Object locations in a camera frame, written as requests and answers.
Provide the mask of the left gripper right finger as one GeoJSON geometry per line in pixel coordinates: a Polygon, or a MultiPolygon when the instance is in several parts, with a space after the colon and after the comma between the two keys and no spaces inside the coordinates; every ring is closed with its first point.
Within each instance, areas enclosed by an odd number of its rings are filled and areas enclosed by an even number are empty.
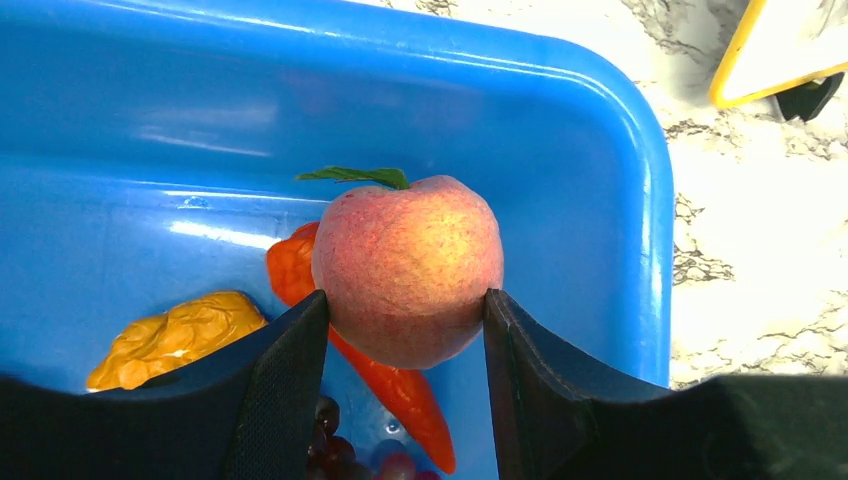
{"type": "Polygon", "coordinates": [[[845,376],[719,375],[670,390],[557,336],[506,292],[484,346],[503,479],[843,479],[845,376]]]}

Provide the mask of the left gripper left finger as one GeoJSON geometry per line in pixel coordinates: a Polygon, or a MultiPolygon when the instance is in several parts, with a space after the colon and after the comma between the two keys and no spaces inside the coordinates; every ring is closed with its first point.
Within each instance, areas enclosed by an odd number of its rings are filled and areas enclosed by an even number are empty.
{"type": "Polygon", "coordinates": [[[315,291],[254,333],[134,390],[1,380],[5,479],[302,479],[328,335],[315,291]]]}

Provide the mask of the purple grapes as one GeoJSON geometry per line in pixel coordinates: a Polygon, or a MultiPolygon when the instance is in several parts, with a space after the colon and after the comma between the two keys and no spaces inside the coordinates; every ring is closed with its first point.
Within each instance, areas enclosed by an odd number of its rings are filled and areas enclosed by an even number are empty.
{"type": "Polygon", "coordinates": [[[406,446],[397,440],[385,440],[366,460],[358,457],[354,446],[337,434],[340,407],[331,397],[321,394],[314,411],[311,442],[305,479],[441,479],[435,470],[419,467],[406,446]]]}

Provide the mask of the orange nugget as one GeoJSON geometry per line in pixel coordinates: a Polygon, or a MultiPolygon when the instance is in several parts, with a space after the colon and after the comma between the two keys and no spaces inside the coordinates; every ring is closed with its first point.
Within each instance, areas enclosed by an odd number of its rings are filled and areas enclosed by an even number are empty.
{"type": "Polygon", "coordinates": [[[133,390],[263,328],[267,320],[239,291],[217,291],[129,324],[89,374],[90,392],[133,390]]]}

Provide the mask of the peach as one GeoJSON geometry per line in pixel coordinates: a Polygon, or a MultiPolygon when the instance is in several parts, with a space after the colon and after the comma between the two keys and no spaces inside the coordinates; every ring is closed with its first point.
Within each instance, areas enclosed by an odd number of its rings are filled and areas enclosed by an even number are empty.
{"type": "Polygon", "coordinates": [[[325,209],[312,253],[342,339],[378,363],[424,370],[481,330],[484,296],[504,279],[498,221],[459,180],[414,182],[396,168],[330,166],[298,180],[353,182],[325,209]]]}

